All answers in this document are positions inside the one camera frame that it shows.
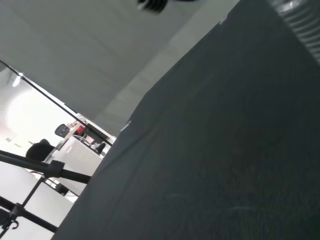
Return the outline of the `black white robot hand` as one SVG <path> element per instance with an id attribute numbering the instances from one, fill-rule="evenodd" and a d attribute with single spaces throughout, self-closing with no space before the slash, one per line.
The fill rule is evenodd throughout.
<path id="1" fill-rule="evenodd" d="M 137 9 L 150 13 L 161 13 L 168 4 L 171 3 L 194 3 L 198 0 L 137 0 Z"/>

